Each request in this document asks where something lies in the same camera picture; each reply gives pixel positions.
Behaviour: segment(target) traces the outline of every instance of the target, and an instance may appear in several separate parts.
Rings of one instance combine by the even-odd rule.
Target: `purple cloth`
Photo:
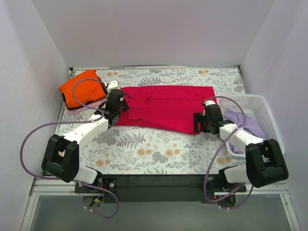
[[[224,120],[231,120],[233,121],[237,126],[242,124],[244,122],[243,114],[241,112],[235,112],[227,108],[224,116]],[[243,127],[244,131],[247,131],[248,133],[257,136],[259,138],[265,139],[266,135],[265,132],[260,128],[259,124],[257,121],[254,119],[250,118],[249,116],[246,115],[246,124]],[[242,153],[237,147],[229,143],[230,149],[234,153]]]

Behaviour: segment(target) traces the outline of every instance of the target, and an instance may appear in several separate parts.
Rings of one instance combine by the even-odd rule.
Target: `folded cloth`
[[[106,100],[107,100],[107,99],[106,99],[106,97],[105,97],[105,98],[103,98],[103,99],[101,99],[101,100],[98,100],[98,101],[95,101],[95,102],[92,102],[92,103],[88,104],[88,106],[89,106],[89,107],[98,107],[102,102],[104,102],[104,101],[106,101]],[[75,110],[68,110],[67,107],[66,107],[66,105],[64,105],[64,109],[65,109],[65,111],[66,111],[66,113],[67,113],[68,115],[72,115],[72,114],[76,114],[76,113],[78,113],[78,112],[83,112],[83,111],[85,111],[85,110],[88,110],[87,107],[81,107],[81,108],[78,108],[78,109],[75,109]]]
[[[96,74],[96,70],[86,70],[74,78],[71,78],[59,87],[68,110],[75,110],[82,107],[82,105],[74,99],[72,91],[77,82],[86,78],[100,80]],[[83,104],[90,104],[104,98],[108,94],[107,89],[103,86],[103,84],[91,80],[80,82],[75,87],[74,93],[75,97]]]
[[[259,138],[265,139],[266,134],[262,130],[262,128],[260,127],[258,122],[256,120],[250,118],[247,115],[245,115],[245,117],[246,117],[246,124],[243,127],[243,130],[248,132],[249,134],[252,134],[252,135],[257,136]],[[229,120],[233,121],[237,126],[241,125],[244,122],[244,117],[243,117],[242,112],[235,112],[235,111],[230,110],[229,108],[227,108],[225,114],[223,115],[223,119],[224,120],[229,119]],[[230,149],[231,149],[232,152],[242,153],[237,147],[235,147],[231,143],[229,145],[230,145]]]
[[[196,134],[193,114],[203,112],[201,102],[215,96],[213,87],[146,86],[122,88],[129,107],[116,126],[140,126]]]

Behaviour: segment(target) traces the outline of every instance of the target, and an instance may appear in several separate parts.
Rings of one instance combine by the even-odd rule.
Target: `table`
[[[97,69],[106,82],[117,80],[121,87],[148,85],[212,86],[215,95],[245,94],[238,68],[121,68]],[[61,121],[87,120],[87,110],[74,115],[61,111]],[[78,125],[59,125],[63,135]],[[103,174],[205,174],[222,141],[212,134],[188,135],[140,127],[113,127],[80,150],[80,163]],[[212,174],[245,159],[233,157],[223,148],[211,169]]]

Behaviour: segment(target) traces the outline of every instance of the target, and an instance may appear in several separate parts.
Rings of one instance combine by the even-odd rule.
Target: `white backdrop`
[[[263,95],[286,149],[287,181],[301,230],[308,230],[308,2],[276,0],[243,64],[248,93]]]
[[[57,120],[68,68],[31,0],[0,0],[0,31],[0,230],[17,231],[33,181],[20,165],[20,145],[33,128]],[[37,174],[53,131],[38,131],[26,145]]]
[[[274,0],[32,0],[68,66],[240,64]]]

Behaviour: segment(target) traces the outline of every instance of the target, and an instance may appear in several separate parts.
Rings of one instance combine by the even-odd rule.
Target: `stack of clothes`
[[[92,78],[96,80],[101,80],[97,74],[96,70],[86,70],[85,72],[75,76],[63,85],[59,87],[60,92],[65,103],[65,110],[68,115],[82,112],[87,110],[87,107],[82,106],[73,97],[73,87],[77,82],[83,79]],[[108,94],[106,87],[97,81],[86,80],[79,83],[75,87],[75,97],[90,107],[99,106],[106,99]]]

